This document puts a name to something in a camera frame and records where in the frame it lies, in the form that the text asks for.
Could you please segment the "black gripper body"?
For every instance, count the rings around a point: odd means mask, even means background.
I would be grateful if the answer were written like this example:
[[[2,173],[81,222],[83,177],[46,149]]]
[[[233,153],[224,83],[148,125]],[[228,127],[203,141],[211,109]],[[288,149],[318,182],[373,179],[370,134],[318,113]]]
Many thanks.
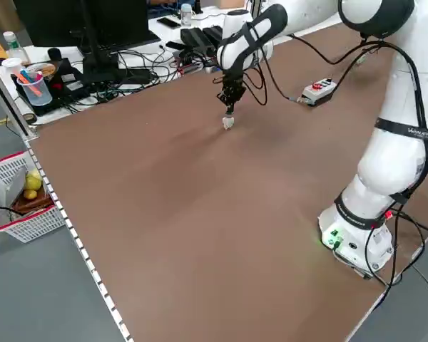
[[[222,89],[245,89],[242,68],[223,69]]]

